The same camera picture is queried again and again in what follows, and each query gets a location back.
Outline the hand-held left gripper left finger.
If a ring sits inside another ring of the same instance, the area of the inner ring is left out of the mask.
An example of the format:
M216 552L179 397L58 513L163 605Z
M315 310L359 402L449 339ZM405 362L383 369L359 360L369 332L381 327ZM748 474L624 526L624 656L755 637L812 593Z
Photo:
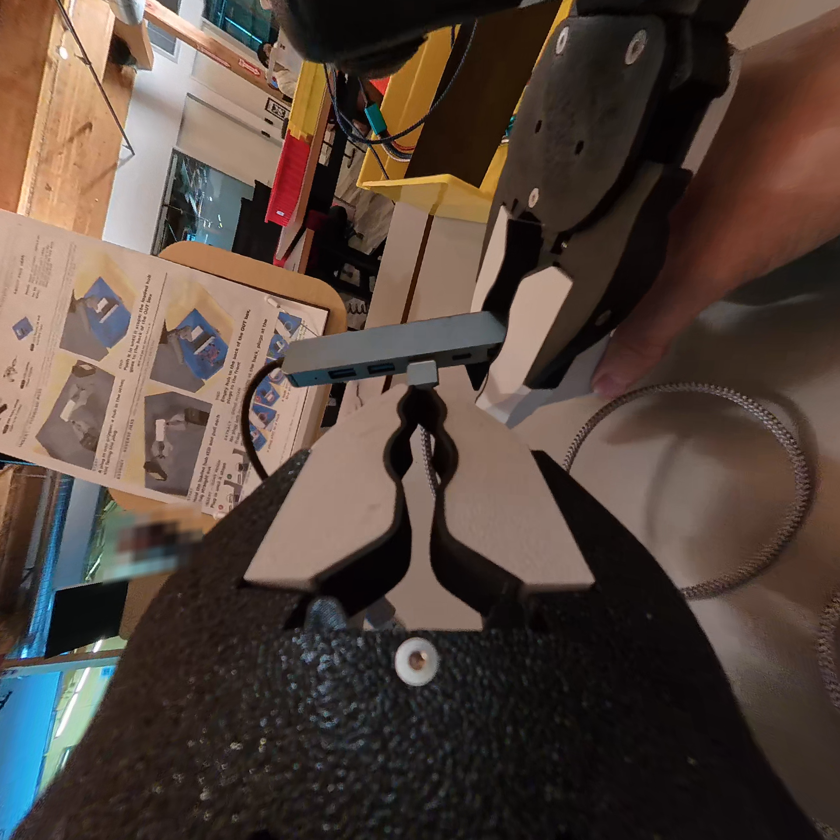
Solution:
M385 392L312 448L245 573L250 585L332 597L364 612L405 576L412 526L403 477L414 425L405 385Z

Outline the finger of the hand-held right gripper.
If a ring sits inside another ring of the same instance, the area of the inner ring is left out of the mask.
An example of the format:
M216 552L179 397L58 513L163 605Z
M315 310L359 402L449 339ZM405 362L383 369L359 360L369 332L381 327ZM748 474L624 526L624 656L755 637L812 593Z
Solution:
M488 234L470 311L489 312L507 323L522 280L538 267L543 226L528 214L514 217L506 207L500 207Z
M558 385L525 385L526 375L561 312L572 281L561 269L546 268L524 279L509 312L507 335L479 390L476 406L514 428L545 405L592 393L591 379L610 340L607 334L574 357Z

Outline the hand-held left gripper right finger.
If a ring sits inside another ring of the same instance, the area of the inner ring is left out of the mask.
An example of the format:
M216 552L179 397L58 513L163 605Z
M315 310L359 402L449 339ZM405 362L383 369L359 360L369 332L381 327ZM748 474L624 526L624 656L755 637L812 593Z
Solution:
M524 621L538 595L595 577L531 450L471 403L420 395L439 487L430 532L437 581L484 621Z

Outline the grey usb hub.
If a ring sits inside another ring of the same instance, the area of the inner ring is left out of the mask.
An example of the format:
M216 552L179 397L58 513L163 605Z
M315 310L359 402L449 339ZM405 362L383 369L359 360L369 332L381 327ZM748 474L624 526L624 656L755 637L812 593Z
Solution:
M483 364L495 359L507 332L492 313L478 311L336 333L291 343L281 370L292 385L310 387L402 375L416 362Z

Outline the person's right forearm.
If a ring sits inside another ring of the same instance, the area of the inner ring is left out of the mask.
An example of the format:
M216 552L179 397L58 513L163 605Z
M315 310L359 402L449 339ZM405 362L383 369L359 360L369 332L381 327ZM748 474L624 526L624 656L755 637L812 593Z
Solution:
M838 71L824 68L797 92L780 131L782 261L798 259L838 237Z

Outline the person's right hand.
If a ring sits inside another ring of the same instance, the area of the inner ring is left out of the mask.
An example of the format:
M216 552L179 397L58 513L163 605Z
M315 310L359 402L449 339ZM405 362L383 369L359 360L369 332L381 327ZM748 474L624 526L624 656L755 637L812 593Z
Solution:
M673 212L665 266L614 332L592 379L598 396L627 392L697 315L766 270L776 234L773 182L791 157L787 71L741 54L736 90L695 179Z

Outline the yellow plastic bin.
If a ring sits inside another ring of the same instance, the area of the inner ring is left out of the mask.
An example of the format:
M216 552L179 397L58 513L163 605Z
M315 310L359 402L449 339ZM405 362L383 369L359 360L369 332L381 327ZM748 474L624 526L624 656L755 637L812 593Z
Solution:
M380 106L398 156L365 154L358 185L430 216L485 223L508 156L508 129L568 2L540 2L426 37L390 76Z

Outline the red plastic bin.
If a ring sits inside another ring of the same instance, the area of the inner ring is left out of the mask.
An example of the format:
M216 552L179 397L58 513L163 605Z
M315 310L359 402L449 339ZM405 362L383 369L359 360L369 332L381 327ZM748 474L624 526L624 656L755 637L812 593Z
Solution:
M296 137L291 131L287 132L270 188L266 223L281 227L289 225L306 179L310 151L310 143Z

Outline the printed instruction sheet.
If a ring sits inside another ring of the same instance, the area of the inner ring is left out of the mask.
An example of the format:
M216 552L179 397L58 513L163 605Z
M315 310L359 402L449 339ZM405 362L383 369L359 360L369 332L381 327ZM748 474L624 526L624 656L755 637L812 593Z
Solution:
M220 519L259 483L249 383L329 314L2 211L2 453Z

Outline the small yellow bin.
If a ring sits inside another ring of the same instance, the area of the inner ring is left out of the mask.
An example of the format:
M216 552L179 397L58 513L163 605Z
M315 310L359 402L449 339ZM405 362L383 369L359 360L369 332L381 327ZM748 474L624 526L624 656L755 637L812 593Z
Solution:
M297 140L311 144L325 101L329 101L329 94L323 66L303 61L292 99L287 133Z

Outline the wooden beam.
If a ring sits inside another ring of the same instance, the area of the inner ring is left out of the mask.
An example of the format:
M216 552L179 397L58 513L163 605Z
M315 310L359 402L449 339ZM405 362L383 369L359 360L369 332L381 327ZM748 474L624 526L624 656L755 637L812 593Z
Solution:
M100 1L1 2L1 208L102 238L149 37Z

